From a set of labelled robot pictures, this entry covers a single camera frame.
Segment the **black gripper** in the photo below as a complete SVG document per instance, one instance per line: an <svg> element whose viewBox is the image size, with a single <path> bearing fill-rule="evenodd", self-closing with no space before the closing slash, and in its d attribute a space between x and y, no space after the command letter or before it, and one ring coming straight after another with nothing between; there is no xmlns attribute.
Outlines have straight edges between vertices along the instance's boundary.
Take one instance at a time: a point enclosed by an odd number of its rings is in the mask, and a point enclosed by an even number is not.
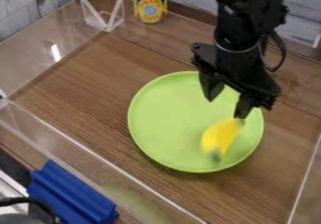
<svg viewBox="0 0 321 224"><path fill-rule="evenodd" d="M281 95L281 87L269 74L261 45L236 51L219 44L195 43L191 50L208 101L213 102L229 86L240 93L235 118L247 119L253 108L264 107L271 111Z"/></svg>

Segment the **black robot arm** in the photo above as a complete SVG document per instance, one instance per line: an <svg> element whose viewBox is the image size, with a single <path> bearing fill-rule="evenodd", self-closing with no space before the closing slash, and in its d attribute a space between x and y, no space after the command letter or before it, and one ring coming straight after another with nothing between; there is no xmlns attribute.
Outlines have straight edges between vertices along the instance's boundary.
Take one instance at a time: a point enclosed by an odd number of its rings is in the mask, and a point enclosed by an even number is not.
<svg viewBox="0 0 321 224"><path fill-rule="evenodd" d="M281 95L272 73L283 67L265 57L273 41L283 55L285 42L276 28L287 23L284 0L216 0L219 5L213 43L192 45L205 98L213 101L225 87L240 93L233 117L245 119L255 108L271 109Z"/></svg>

